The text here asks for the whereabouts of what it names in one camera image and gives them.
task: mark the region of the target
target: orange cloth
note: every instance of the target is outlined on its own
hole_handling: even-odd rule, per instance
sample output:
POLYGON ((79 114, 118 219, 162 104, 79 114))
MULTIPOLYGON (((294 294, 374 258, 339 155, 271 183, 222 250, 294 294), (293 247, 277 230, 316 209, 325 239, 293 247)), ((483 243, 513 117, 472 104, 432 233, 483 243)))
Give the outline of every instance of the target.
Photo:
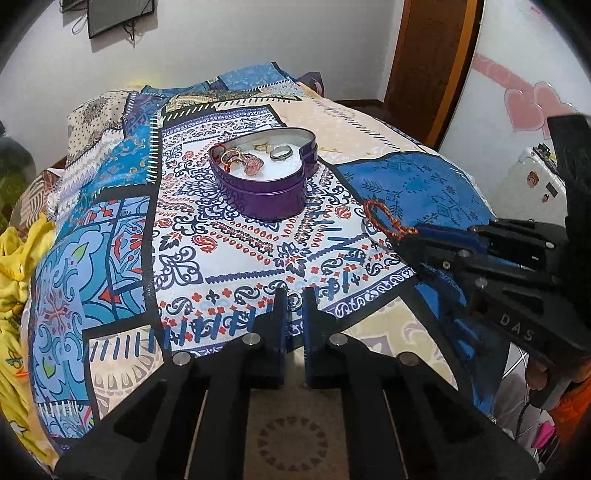
POLYGON ((564 395, 550 415, 554 420, 556 433, 563 443, 568 442, 579 425, 581 417, 591 405, 591 377, 564 395))

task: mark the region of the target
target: circular sun emblem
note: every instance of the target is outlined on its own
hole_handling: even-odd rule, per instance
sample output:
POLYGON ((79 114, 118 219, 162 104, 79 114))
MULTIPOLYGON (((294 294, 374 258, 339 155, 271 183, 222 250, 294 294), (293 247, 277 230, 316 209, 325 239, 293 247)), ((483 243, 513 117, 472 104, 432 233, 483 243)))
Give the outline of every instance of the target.
POLYGON ((304 417, 283 417, 267 423, 257 440, 259 455, 281 471, 305 472, 317 467, 328 451, 326 433, 304 417))

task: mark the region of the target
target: bed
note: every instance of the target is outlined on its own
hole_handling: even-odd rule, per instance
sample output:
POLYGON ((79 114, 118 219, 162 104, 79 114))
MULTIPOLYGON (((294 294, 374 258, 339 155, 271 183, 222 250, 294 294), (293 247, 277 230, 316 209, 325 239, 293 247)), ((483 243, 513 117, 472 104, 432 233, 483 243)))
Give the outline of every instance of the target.
MULTIPOLYGON (((57 239, 37 266, 21 322, 32 410, 51 445, 45 463, 171 352, 208 355, 246 333, 272 308, 278 286, 315 287, 339 330, 384 355, 416 352, 491 413, 509 343, 471 323, 444 326, 437 293, 384 248, 361 208, 363 199, 379 200, 403 225, 488 222, 486 200, 449 160, 319 96, 275 63, 191 87, 107 92, 69 116, 68 134, 65 171, 43 197, 57 239), (283 126, 317 137, 308 204, 282 222, 245 218, 220 198, 207 151, 283 126)), ((298 315, 287 388, 252 396, 245 478, 347 478, 339 393, 306 387, 298 315), (294 415, 309 421, 286 421, 294 415), (271 452, 262 432, 291 446, 271 452)))

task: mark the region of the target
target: pink pendant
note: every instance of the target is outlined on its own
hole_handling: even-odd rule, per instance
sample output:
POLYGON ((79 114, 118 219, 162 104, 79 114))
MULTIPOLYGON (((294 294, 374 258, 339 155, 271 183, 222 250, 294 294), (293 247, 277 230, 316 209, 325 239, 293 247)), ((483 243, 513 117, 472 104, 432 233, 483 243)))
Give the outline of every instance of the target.
POLYGON ((249 177, 256 176, 265 164, 259 157, 246 153, 242 155, 242 159, 246 162, 244 165, 244 173, 249 177))

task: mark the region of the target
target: hand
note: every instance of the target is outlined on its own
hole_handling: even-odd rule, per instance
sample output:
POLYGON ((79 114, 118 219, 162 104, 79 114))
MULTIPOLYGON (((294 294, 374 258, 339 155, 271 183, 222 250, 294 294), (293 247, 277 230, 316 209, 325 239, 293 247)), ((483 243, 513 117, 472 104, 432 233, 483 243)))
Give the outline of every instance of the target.
MULTIPOLYGON (((548 383, 547 368, 535 360, 527 362, 525 381, 532 390, 542 390, 548 383)), ((583 383, 591 377, 591 360, 587 361, 573 378, 574 383, 583 383)))

